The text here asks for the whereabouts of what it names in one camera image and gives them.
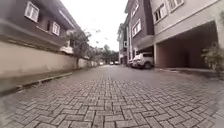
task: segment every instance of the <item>white car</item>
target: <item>white car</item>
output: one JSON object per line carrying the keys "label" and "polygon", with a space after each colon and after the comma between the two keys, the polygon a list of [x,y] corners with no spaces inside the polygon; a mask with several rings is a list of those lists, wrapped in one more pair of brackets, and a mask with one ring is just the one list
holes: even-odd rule
{"label": "white car", "polygon": [[136,55],[132,66],[134,68],[151,69],[154,66],[154,57],[152,53],[140,53]]}

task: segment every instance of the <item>greenery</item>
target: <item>greenery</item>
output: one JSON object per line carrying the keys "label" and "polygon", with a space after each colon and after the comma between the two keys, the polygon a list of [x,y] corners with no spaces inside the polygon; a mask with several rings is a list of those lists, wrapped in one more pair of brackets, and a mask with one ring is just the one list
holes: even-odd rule
{"label": "greenery", "polygon": [[77,58],[77,66],[79,59],[84,58],[87,55],[87,51],[89,50],[89,37],[91,37],[91,34],[88,32],[85,33],[82,30],[69,30],[66,32],[65,39],[70,41],[70,46],[73,48],[74,56]]}
{"label": "greenery", "polygon": [[204,54],[202,57],[205,60],[205,63],[212,68],[217,77],[220,78],[221,71],[223,70],[223,62],[224,62],[224,51],[220,48],[218,43],[214,43],[207,49],[204,49]]}
{"label": "greenery", "polygon": [[102,52],[102,59],[109,64],[110,62],[118,61],[119,53],[110,50],[108,45],[105,45]]}
{"label": "greenery", "polygon": [[88,44],[90,37],[91,33],[82,30],[69,30],[65,34],[65,39],[70,42],[74,56],[77,58],[77,66],[80,58],[89,58],[93,61],[104,60],[106,63],[118,60],[118,52],[110,50],[108,45],[105,45],[104,48],[91,47]]}

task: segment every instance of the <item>roof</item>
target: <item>roof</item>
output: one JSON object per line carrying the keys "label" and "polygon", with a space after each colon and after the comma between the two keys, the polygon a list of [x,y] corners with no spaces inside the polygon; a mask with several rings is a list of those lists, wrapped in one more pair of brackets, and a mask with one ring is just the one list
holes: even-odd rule
{"label": "roof", "polygon": [[80,28],[61,0],[36,0],[69,29]]}

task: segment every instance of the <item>paved road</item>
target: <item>paved road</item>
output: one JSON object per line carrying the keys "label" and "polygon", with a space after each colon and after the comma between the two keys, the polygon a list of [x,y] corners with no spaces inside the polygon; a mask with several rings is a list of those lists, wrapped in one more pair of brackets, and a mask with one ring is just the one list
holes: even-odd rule
{"label": "paved road", "polygon": [[224,83],[104,66],[0,99],[2,128],[224,127]]}

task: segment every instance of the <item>shrub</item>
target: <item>shrub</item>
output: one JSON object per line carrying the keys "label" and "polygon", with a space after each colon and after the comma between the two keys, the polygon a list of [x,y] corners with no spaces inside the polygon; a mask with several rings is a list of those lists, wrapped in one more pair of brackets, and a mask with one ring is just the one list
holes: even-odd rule
{"label": "shrub", "polygon": [[214,43],[207,49],[203,50],[202,57],[205,63],[216,72],[218,78],[221,77],[221,71],[223,70],[224,51],[220,48],[218,43]]}

